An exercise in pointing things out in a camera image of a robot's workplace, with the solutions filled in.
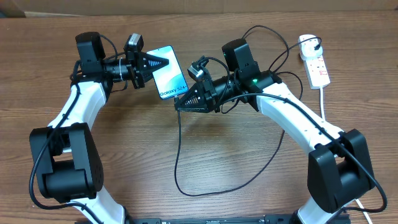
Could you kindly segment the Samsung Galaxy smartphone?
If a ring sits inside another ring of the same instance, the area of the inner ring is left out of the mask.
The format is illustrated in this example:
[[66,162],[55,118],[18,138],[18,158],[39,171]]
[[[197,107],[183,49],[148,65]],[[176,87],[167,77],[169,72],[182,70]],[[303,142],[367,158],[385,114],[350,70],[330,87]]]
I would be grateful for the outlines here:
[[171,45],[154,49],[147,53],[169,60],[167,66],[152,73],[159,96],[162,100],[173,98],[188,91],[186,79]]

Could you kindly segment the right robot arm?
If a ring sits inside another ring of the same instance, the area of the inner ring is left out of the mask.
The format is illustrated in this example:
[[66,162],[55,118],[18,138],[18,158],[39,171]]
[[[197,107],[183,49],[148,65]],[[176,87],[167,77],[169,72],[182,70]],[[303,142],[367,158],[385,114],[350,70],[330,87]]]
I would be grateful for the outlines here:
[[366,138],[356,129],[343,131],[315,114],[297,99],[281,78],[261,71],[245,39],[222,48],[226,76],[213,80],[208,59],[193,62],[188,72],[195,84],[175,99],[178,112],[220,111],[229,101],[250,104],[274,120],[308,157],[310,198],[290,216],[291,223],[330,223],[351,209],[351,202],[375,188]]

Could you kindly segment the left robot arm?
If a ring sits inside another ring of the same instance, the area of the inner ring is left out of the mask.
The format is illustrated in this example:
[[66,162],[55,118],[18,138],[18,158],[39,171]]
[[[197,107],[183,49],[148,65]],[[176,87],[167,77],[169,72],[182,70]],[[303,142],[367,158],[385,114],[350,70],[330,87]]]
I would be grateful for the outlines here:
[[133,223],[127,209],[104,187],[103,165],[91,129],[117,82],[145,86],[169,60],[142,51],[140,34],[131,34],[123,53],[107,57],[98,32],[75,37],[71,93],[58,116],[29,136],[34,165],[29,177],[32,202],[44,210],[74,207],[91,223]]

